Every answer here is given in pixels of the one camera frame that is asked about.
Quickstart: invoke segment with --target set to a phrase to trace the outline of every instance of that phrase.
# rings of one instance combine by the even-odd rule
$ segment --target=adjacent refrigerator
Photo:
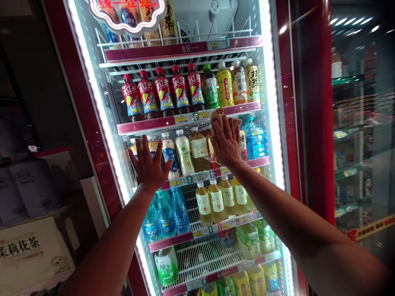
[[[235,80],[231,83],[233,99],[239,104],[225,106],[224,113],[240,118],[242,127],[253,120],[263,131],[260,152],[249,153],[247,163],[278,187],[301,199],[298,163],[291,169],[289,165],[298,158],[294,110],[287,108],[280,89],[280,82],[286,77],[279,69],[279,36],[289,30],[289,23],[277,25],[273,21],[285,14],[285,11],[276,10],[274,1],[44,0],[44,7],[95,167],[103,213],[109,223],[128,203],[137,187],[127,153],[133,139],[143,134],[162,138],[162,133],[168,132],[175,140],[177,130],[183,130],[191,139],[194,128],[201,134],[209,133],[210,116],[217,106],[210,108],[206,104],[205,110],[190,106],[188,113],[181,111],[175,99],[180,93],[177,87],[172,91],[175,65],[184,77],[188,75],[189,65],[195,65],[196,72],[202,76],[201,88],[207,103],[208,93],[214,93],[215,88],[218,101],[221,96],[229,96],[229,85],[221,93],[221,79],[209,78],[212,83],[209,87],[208,80],[204,79],[207,65],[216,75],[220,65],[225,64],[232,72],[230,79]],[[233,74],[234,62],[244,67],[247,59],[256,66],[252,69],[255,71],[251,76],[253,82],[248,77],[248,67],[245,67],[245,78],[240,73]],[[154,89],[154,97],[158,99],[156,107],[163,111],[166,104],[170,104],[164,102],[168,95],[174,105],[174,115],[166,112],[169,116],[147,119],[143,113],[148,113],[152,107],[145,104],[147,96],[140,95],[142,101],[136,107],[131,95],[123,93],[125,79],[137,86],[142,70],[151,82],[158,78],[157,73],[169,80],[169,89],[159,85],[159,89]],[[257,92],[254,96],[249,94],[249,82],[254,83]],[[248,92],[244,92],[248,97],[246,101],[236,98],[243,93],[244,84],[248,87]],[[190,105],[198,89],[199,84],[187,86]],[[140,115],[131,119],[130,115],[136,113]],[[134,295],[234,295],[233,291],[249,295],[254,289],[260,295],[306,294],[305,278],[276,235],[272,247],[258,247],[270,238],[258,240],[256,233],[246,231],[244,234],[252,238],[241,245],[240,229],[257,221],[265,225],[258,211],[250,208],[245,213],[227,216],[224,221],[202,225],[195,194],[197,182],[202,181],[207,187],[210,179],[219,183],[222,176],[228,176],[232,180],[230,171],[221,166],[215,156],[211,155],[210,160],[210,168],[199,170],[195,167],[195,173],[170,179],[158,190],[156,196],[171,195],[174,188],[183,196],[190,228],[185,233],[150,242],[143,225],[127,288]],[[267,225],[265,229],[265,234],[270,236],[271,229]],[[226,246],[224,235],[226,239],[235,240],[235,244]],[[161,254],[173,256],[171,263],[175,266],[163,271],[159,263]],[[171,284],[163,285],[158,270],[164,273],[170,270],[178,276]]]

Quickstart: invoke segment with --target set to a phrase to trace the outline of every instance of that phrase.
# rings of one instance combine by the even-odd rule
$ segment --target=clear water bottle
[[[163,238],[158,221],[158,211],[153,202],[149,205],[147,214],[145,215],[143,229],[145,236],[150,242],[160,241]]]
[[[253,116],[247,118],[247,123],[242,130],[246,133],[248,158],[265,156],[265,134],[261,127],[255,125]]]
[[[173,211],[165,194],[158,195],[158,219],[163,237],[175,236],[176,225],[173,219]]]
[[[174,220],[176,222],[176,228],[178,234],[183,234],[190,231],[188,211],[185,206],[184,199],[180,196],[177,188],[172,188],[173,192],[173,203],[172,209],[174,214]]]

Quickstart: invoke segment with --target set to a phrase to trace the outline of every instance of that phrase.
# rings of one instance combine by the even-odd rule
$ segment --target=glass refrigerator door
[[[152,212],[162,217],[160,223],[154,219],[161,227],[145,221],[137,240],[147,293],[179,295],[201,289],[204,295],[217,295],[210,291],[218,289],[220,295],[233,295],[236,289],[294,295],[297,276],[289,250],[248,202],[244,189],[236,187],[229,170],[215,159],[206,138],[201,141],[210,134],[211,113],[222,106],[226,115],[243,121],[246,162],[285,189],[288,168],[283,166],[269,1],[67,0],[66,7],[123,203],[128,203],[137,186],[127,154],[133,139],[151,136],[154,151],[156,139],[166,136],[163,133],[175,141],[176,131],[183,130],[192,146],[194,172],[183,168],[177,175],[175,170],[163,184],[152,203]],[[197,73],[188,73],[192,63]],[[218,72],[223,64],[232,76]],[[177,68],[181,75],[172,72]],[[198,105],[201,93],[205,110]],[[234,104],[229,100],[232,95]],[[251,121],[258,127],[254,143],[247,131]],[[179,149],[172,152],[177,151],[181,166],[180,155],[189,148],[177,141],[176,146]],[[204,155],[199,161],[198,150]],[[232,182],[239,210],[204,223],[200,213],[207,209],[197,201],[197,182],[207,187],[210,179],[219,183],[222,176]],[[171,207],[175,193],[187,208],[190,227],[160,239],[174,220],[174,215],[168,216],[165,225],[162,210]],[[223,214],[220,201],[208,206],[214,215]]]

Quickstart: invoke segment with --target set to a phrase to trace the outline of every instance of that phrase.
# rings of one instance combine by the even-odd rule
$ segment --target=human arm
[[[143,149],[136,139],[137,160],[129,150],[137,174],[138,187],[128,204],[104,232],[83,262],[65,281],[59,296],[119,295],[135,252],[141,225],[157,189],[167,180],[172,166],[168,161],[162,171],[162,141],[151,158],[148,140],[143,135]]]
[[[240,156],[239,128],[223,117],[214,126],[214,154],[248,192],[256,208],[294,256],[318,295],[377,295],[389,275],[373,255],[314,211],[257,173]]]

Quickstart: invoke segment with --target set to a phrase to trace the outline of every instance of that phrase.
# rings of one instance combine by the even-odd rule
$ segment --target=beverage refrigerator
[[[284,73],[289,65],[288,61],[280,64],[280,57],[286,57],[287,53],[281,51],[284,44],[279,38],[282,34],[288,36],[290,30],[288,6],[283,2],[43,0],[109,223],[137,187],[127,152],[131,139],[143,134],[162,138],[161,134],[168,132],[175,140],[176,130],[192,134],[193,127],[201,131],[210,126],[210,116],[215,109],[184,114],[177,114],[176,109],[174,115],[167,117],[134,122],[129,119],[132,104],[130,97],[123,96],[124,75],[138,85],[141,70],[145,70],[153,82],[157,79],[156,68],[162,68],[170,80],[174,65],[186,77],[191,63],[202,75],[206,64],[216,74],[221,62],[232,71],[233,62],[243,64],[252,59],[259,78],[258,98],[224,107],[224,113],[242,119],[242,126],[248,117],[254,117],[255,124],[264,132],[264,154],[249,155],[246,161],[251,167],[260,168],[261,174],[278,187],[302,200],[295,110],[293,97],[286,93],[292,85],[284,83],[290,77]],[[142,16],[143,12],[147,12],[147,16]],[[235,83],[233,93],[238,94],[239,84]],[[164,96],[161,90],[156,95],[160,99]],[[177,96],[177,91],[169,91],[169,95]],[[148,110],[149,107],[144,106],[146,97],[140,99],[143,100],[141,109]],[[252,258],[246,256],[238,244],[233,247],[221,244],[218,234],[261,220],[258,211],[202,226],[195,197],[197,182],[203,181],[207,187],[209,179],[216,178],[219,182],[225,175],[232,177],[226,167],[214,160],[210,170],[174,178],[162,185],[161,192],[171,193],[169,189],[179,188],[184,195],[190,230],[149,242],[144,227],[141,228],[126,281],[134,295],[193,295],[198,289],[202,295],[216,295],[210,294],[210,289],[217,289],[218,281],[223,278],[233,278],[236,290],[240,288],[245,292],[245,289],[253,289],[254,277],[240,283],[235,275],[249,272],[255,266],[260,266],[265,275],[262,280],[266,281],[266,288],[259,282],[258,289],[264,289],[266,295],[307,294],[303,274],[276,235],[273,250],[261,250]],[[157,272],[156,256],[160,250],[170,247],[174,247],[178,262],[175,269],[179,275],[175,283],[164,287]],[[224,291],[228,295],[232,288],[228,285]]]

